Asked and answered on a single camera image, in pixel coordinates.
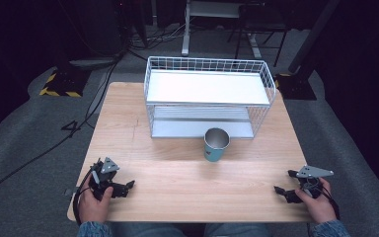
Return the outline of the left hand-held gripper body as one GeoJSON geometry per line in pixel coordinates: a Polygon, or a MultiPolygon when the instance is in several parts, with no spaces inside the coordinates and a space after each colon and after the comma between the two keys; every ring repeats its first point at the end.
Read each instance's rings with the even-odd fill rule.
{"type": "Polygon", "coordinates": [[[112,187],[112,198],[126,198],[128,195],[128,185],[117,184],[113,182],[113,178],[119,166],[109,157],[104,161],[98,160],[91,168],[91,178],[89,187],[91,188],[94,197],[101,200],[108,187],[112,187]]]}

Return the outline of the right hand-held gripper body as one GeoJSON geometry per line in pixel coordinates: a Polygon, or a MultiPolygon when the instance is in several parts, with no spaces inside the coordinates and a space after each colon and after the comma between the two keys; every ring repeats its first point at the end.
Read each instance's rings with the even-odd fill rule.
{"type": "Polygon", "coordinates": [[[309,165],[304,165],[297,172],[296,179],[299,181],[300,189],[311,198],[318,198],[323,192],[323,184],[320,179],[334,174],[332,170],[325,170],[309,165]]]}

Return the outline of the black yellow striped stand base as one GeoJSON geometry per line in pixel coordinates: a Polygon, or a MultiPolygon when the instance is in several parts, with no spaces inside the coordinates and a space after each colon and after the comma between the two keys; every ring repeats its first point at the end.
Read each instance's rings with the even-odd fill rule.
{"type": "Polygon", "coordinates": [[[91,72],[88,70],[78,69],[72,72],[65,72],[55,69],[47,78],[39,94],[41,96],[80,98],[83,96],[90,74],[91,72]]]}

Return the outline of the black stand pole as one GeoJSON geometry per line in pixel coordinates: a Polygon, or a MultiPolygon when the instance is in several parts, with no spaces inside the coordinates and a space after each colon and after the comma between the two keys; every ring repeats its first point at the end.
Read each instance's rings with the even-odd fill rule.
{"type": "Polygon", "coordinates": [[[320,14],[319,18],[317,19],[316,23],[314,24],[308,37],[306,37],[297,54],[290,63],[288,67],[289,72],[296,73],[299,70],[307,54],[311,50],[314,42],[317,40],[319,34],[331,18],[340,1],[341,0],[329,0],[322,13],[320,14]]]}

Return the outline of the white desk frame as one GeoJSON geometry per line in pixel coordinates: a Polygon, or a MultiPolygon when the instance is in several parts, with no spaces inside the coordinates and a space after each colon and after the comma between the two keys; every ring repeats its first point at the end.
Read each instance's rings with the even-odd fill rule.
{"type": "Polygon", "coordinates": [[[191,25],[212,29],[220,24],[230,24],[238,19],[238,9],[243,0],[185,0],[185,2],[182,56],[190,54],[191,25]]]}

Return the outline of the teal metal cup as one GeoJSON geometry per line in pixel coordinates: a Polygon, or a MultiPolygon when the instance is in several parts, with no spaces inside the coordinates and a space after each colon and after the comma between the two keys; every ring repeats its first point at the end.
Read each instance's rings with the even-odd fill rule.
{"type": "Polygon", "coordinates": [[[229,134],[222,128],[210,128],[204,135],[204,158],[209,162],[221,159],[230,144],[229,134]]]}

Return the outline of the person's left hand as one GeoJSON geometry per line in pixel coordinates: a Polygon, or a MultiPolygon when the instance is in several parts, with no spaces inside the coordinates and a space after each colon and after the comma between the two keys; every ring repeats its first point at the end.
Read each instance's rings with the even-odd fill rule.
{"type": "Polygon", "coordinates": [[[93,192],[86,185],[81,190],[78,202],[79,217],[82,222],[99,222],[104,223],[108,218],[109,205],[114,189],[108,187],[101,200],[94,197],[93,192]]]}

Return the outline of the black chair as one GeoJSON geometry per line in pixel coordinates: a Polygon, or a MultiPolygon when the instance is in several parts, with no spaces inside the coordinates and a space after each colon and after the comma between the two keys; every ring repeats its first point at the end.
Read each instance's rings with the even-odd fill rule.
{"type": "Polygon", "coordinates": [[[237,34],[237,46],[234,58],[237,59],[241,46],[242,35],[253,37],[256,34],[267,34],[267,38],[263,41],[265,48],[276,49],[276,57],[273,65],[276,65],[280,57],[283,44],[286,39],[288,27],[279,7],[275,3],[263,0],[251,0],[238,7],[238,18],[228,38],[232,39],[237,34]],[[281,40],[277,46],[271,47],[267,45],[269,39],[275,34],[281,33],[281,40]]]}

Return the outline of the person's right hand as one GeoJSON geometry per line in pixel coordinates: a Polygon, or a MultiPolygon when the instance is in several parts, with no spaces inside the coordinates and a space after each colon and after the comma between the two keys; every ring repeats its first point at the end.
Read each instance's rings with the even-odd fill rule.
{"type": "Polygon", "coordinates": [[[330,203],[330,200],[324,195],[317,198],[309,197],[304,191],[296,190],[296,195],[303,200],[307,209],[316,223],[324,223],[337,220],[336,212],[330,203]]]}

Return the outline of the white wire shelf rack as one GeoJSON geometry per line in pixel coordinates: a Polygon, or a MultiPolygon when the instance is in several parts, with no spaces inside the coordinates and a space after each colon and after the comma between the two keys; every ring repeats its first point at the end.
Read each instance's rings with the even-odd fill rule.
{"type": "Polygon", "coordinates": [[[253,138],[276,88],[262,60],[151,56],[144,100],[151,136],[202,137],[219,127],[232,138],[253,138]]]}

